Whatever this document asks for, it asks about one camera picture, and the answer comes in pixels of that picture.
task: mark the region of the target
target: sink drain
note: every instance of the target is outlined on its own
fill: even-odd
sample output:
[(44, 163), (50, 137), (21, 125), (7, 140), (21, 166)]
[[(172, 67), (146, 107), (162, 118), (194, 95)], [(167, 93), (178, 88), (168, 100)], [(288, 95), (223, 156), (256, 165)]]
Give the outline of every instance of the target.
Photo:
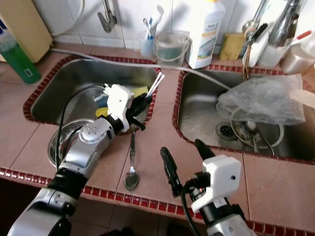
[(216, 126), (217, 135), (227, 141), (235, 141), (237, 137), (235, 136), (230, 124), (228, 122), (219, 123)]

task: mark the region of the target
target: kitchen sink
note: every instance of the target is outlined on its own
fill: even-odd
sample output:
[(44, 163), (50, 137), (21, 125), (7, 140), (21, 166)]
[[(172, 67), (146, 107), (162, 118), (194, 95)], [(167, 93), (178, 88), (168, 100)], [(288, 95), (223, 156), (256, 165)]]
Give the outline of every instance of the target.
[[(150, 89), (155, 78), (153, 68), (118, 66), (89, 59), (75, 59), (65, 64), (53, 77), (31, 106), (31, 116), (40, 122), (58, 124), (67, 100), (89, 85), (120, 84), (128, 89), (147, 86)], [(94, 97), (103, 89), (91, 88), (77, 94), (68, 104), (64, 124), (79, 118), (95, 119), (98, 105)], [(149, 107), (137, 119), (143, 122)]]
[[(243, 82), (242, 75), (237, 72), (203, 71), (203, 73), (234, 87)], [(189, 140), (199, 138), (210, 146), (224, 147), (253, 152), (253, 148), (239, 141), (230, 128), (229, 120), (222, 118), (217, 110), (218, 97), (227, 90), (211, 81), (194, 74), (186, 74), (183, 78), (180, 106), (178, 110), (178, 127), (182, 134)], [(315, 131), (307, 128), (308, 122), (313, 122), (310, 108), (304, 107), (306, 123), (285, 126), (284, 137), (279, 145), (274, 147), (275, 155), (310, 160), (315, 157)], [(258, 128), (270, 143), (279, 137), (279, 127), (257, 123)], [(259, 153), (270, 155), (267, 148), (260, 148)]]

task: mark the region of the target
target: tiled countertop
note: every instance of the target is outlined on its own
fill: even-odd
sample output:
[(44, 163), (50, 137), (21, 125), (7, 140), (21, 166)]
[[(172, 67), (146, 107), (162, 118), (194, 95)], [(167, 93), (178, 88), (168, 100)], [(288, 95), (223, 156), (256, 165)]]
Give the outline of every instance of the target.
[[(56, 45), (83, 53), (125, 58), (140, 58), (133, 50), (102, 48), (82, 45)], [(48, 53), (37, 68), (45, 77), (50, 69), (65, 54)], [(213, 63), (240, 65), (236, 62), (222, 62), (213, 59)], [(100, 162), (87, 185), (113, 193), (153, 199), (170, 206), (180, 205), (180, 199), (174, 199), (164, 173), (159, 150), (165, 146), (172, 153), (182, 182), (193, 173), (201, 170), (201, 158), (197, 150), (182, 138), (172, 125), (172, 114), (179, 71), (165, 70), (165, 80), (160, 84), (153, 116), (144, 132), (136, 133), (135, 166), (141, 179), (137, 189), (128, 193), (123, 179), (129, 169), (130, 136), (118, 136), (103, 153)], [(315, 88), (314, 74), (304, 76)], [(15, 72), (6, 64), (0, 64), (0, 168), (28, 173), (40, 177), (52, 178), (55, 168), (49, 163), (47, 146), (57, 126), (27, 121), (22, 106), (30, 96), (35, 85), (25, 85)], [(307, 109), (313, 122), (307, 124), (315, 128), (315, 112)], [(278, 225), (315, 232), (315, 166), (286, 162), (265, 157), (252, 156), (227, 151), (224, 153), (239, 159), (242, 163), (240, 188), (229, 199), (238, 203), (247, 219), (266, 224)], [(24, 179), (16, 181), (32, 183)], [(94, 194), (84, 197), (106, 201)], [(146, 210), (155, 211), (154, 207)]]

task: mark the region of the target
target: sink basin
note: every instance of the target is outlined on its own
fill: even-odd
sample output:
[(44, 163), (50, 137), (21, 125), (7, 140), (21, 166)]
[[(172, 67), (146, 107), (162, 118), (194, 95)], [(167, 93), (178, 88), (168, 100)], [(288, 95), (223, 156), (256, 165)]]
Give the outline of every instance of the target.
[[(243, 82), (241, 74), (236, 72), (204, 71), (204, 73), (229, 87)], [(222, 118), (216, 110), (217, 99), (225, 92), (226, 89), (207, 79), (194, 74), (186, 74), (183, 78), (176, 126), (190, 141), (199, 138), (210, 146), (253, 152), (252, 147), (243, 144), (234, 136), (229, 120)], [(305, 112), (306, 123), (284, 127), (284, 138), (279, 145), (274, 147), (275, 155), (306, 160), (315, 157), (315, 146), (312, 145), (315, 131), (312, 132), (306, 128), (308, 122), (314, 121), (308, 114)], [(258, 123), (257, 126), (270, 143), (278, 139), (279, 127), (277, 125)], [(259, 153), (270, 155), (271, 151), (260, 148)]]
[[(153, 68), (118, 66), (88, 59), (75, 59), (56, 73), (44, 91), (31, 106), (31, 116), (39, 122), (58, 124), (67, 100), (78, 90), (89, 86), (107, 83), (120, 84), (135, 89), (153, 84), (157, 76)], [(91, 88), (76, 95), (67, 106), (64, 124), (79, 118), (95, 119), (98, 109), (93, 98), (103, 89)], [(149, 107), (138, 116), (144, 122)]]

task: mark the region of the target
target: dish soap bottle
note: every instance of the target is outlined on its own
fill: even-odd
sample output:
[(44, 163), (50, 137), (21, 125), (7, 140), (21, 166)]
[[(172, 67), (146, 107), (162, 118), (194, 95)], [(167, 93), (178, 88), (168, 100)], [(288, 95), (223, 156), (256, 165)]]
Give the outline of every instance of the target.
[(191, 44), (186, 60), (192, 69), (211, 63), (225, 7), (219, 0), (198, 0), (194, 2), (193, 19), (190, 20)]
[(0, 54), (26, 84), (37, 82), (41, 75), (7, 29), (0, 28)]

